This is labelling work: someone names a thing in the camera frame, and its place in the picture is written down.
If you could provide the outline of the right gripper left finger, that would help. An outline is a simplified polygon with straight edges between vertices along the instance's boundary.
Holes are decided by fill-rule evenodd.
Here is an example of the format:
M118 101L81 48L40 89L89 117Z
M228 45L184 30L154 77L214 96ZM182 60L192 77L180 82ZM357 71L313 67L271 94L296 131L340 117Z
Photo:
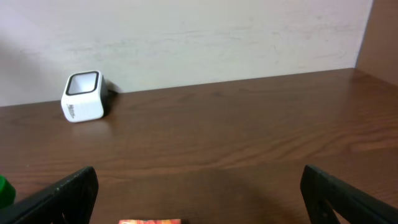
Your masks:
M82 168L47 188L1 209L1 223L87 224L99 183L92 166Z

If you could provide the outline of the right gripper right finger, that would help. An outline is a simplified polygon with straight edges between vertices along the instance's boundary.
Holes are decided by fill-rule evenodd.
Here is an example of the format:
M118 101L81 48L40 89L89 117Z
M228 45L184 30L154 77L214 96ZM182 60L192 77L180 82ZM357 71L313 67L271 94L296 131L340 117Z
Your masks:
M340 214L349 223L397 223L397 209L324 172L306 165L300 190L310 222L339 223Z

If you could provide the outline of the small orange snack packet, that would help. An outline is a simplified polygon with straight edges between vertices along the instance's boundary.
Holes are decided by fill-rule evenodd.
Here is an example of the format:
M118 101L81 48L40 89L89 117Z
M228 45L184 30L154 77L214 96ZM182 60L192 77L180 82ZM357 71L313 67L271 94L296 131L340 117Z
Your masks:
M119 224L182 224L181 219L166 220L120 220Z

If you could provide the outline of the green lid jar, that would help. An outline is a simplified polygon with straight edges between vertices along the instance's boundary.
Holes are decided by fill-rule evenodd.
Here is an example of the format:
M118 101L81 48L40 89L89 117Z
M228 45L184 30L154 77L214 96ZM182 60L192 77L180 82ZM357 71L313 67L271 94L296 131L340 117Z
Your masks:
M16 190L11 183L4 177L0 176L0 209L6 208L14 203Z

